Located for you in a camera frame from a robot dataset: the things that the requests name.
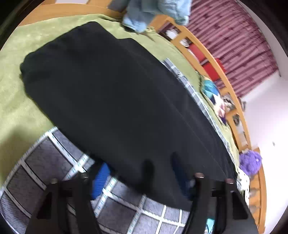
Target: green bedsheet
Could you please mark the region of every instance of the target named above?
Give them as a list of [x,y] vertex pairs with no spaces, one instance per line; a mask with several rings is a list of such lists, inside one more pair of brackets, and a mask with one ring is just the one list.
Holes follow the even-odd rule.
[[[116,38],[133,38],[160,61],[169,58],[199,92],[198,74],[177,48],[153,29],[136,34],[126,31],[115,19],[100,14],[54,18],[20,26],[0,51],[0,186],[20,157],[53,127],[24,92],[19,69],[21,62],[28,53],[89,21],[97,21]],[[233,156],[238,162],[239,154],[230,128],[220,123],[210,107],[209,111],[230,142]]]

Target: wooden headboard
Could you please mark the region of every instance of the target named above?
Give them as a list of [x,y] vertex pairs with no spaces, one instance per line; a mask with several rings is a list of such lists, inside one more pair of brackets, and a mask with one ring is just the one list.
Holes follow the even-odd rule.
[[[53,0],[46,0],[44,4],[35,8],[21,23],[20,25],[26,25],[34,22],[38,22],[41,20],[47,20],[56,17],[63,16],[73,16],[73,15],[87,15],[87,14],[104,14],[112,18],[120,18],[122,17],[122,13],[115,12],[105,8],[110,2],[110,0],[89,0],[88,5],[85,4],[71,4],[71,3],[62,3],[62,4],[50,4]],[[189,63],[201,74],[206,77],[209,77],[207,72],[201,66],[201,64],[188,52],[188,50],[180,44],[180,41],[183,38],[188,38],[192,43],[194,43],[200,51],[205,55],[207,60],[211,63],[214,69],[217,71],[219,77],[222,79],[225,87],[220,90],[222,95],[227,93],[230,94],[234,104],[235,109],[226,114],[227,121],[231,127],[231,130],[234,135],[235,143],[239,149],[239,152],[245,149],[251,149],[251,142],[248,132],[248,127],[244,118],[244,113],[242,111],[239,100],[228,80],[225,73],[216,62],[211,53],[206,49],[206,47],[184,26],[179,26],[175,24],[174,20],[165,15],[158,15],[150,24],[158,31],[167,21],[171,22],[175,27],[180,30],[180,34],[171,41],[173,45],[175,45],[178,50],[186,57]],[[244,137],[246,138],[246,142],[242,144],[240,133],[238,133],[236,125],[233,120],[233,116],[238,114],[239,119],[242,123],[244,129]],[[250,200],[251,206],[255,206],[257,209],[253,213],[253,217],[255,219],[256,225],[258,227],[259,233],[264,232],[264,224],[266,217],[266,183],[263,167],[261,167],[258,174],[251,180],[250,183],[251,188],[256,188],[257,193],[256,196],[252,197]]]

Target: purple fluffy ball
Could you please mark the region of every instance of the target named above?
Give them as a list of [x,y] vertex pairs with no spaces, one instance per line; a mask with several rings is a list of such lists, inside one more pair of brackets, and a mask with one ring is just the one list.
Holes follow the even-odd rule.
[[262,157],[259,153],[252,150],[248,150],[246,153],[240,154],[239,160],[240,169],[248,176],[255,175],[262,165]]

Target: folded black cloth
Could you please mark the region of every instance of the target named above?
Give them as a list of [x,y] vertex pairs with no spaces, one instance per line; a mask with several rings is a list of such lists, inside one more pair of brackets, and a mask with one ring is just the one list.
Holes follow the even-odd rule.
[[173,153],[189,179],[195,172],[235,178],[223,142],[186,89],[133,39],[89,22],[28,54],[20,68],[27,94],[51,121],[148,197],[190,209]]

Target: maroon curtain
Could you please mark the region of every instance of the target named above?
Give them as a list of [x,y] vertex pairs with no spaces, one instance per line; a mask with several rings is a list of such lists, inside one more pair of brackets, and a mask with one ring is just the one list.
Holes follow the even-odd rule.
[[[278,70],[258,26],[235,0],[195,0],[186,26],[226,69],[236,95],[243,96]],[[174,28],[166,24],[161,30]],[[216,85],[223,88],[221,80]]]

